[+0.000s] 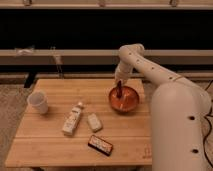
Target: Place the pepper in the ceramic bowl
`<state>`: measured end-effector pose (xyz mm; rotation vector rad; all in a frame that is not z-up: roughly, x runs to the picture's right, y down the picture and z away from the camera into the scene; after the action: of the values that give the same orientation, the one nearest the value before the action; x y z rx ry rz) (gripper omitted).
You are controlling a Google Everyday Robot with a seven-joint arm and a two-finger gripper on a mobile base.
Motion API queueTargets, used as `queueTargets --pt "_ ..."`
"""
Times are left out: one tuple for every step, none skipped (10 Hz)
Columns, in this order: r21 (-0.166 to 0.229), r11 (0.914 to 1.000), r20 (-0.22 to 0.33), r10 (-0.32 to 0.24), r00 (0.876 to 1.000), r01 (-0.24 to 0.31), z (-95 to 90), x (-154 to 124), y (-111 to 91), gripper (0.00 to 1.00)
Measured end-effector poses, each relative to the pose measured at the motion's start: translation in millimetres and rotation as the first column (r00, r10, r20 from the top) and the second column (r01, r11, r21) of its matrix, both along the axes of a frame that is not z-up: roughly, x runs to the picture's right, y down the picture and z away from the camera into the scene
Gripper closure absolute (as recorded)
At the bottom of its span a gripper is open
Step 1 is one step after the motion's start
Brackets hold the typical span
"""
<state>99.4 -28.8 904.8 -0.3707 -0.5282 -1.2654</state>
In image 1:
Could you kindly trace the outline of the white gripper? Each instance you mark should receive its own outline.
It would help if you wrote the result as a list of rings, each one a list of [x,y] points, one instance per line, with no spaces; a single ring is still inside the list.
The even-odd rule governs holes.
[[[115,70],[115,83],[117,98],[122,97],[122,84],[125,85],[128,79],[131,77],[133,67],[125,63],[119,63]]]

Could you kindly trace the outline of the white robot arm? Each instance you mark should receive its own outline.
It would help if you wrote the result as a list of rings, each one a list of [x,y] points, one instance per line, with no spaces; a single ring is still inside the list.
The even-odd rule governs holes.
[[[206,171],[202,118],[212,109],[206,90],[143,56],[141,44],[119,48],[115,80],[133,70],[157,86],[150,102],[152,171]]]

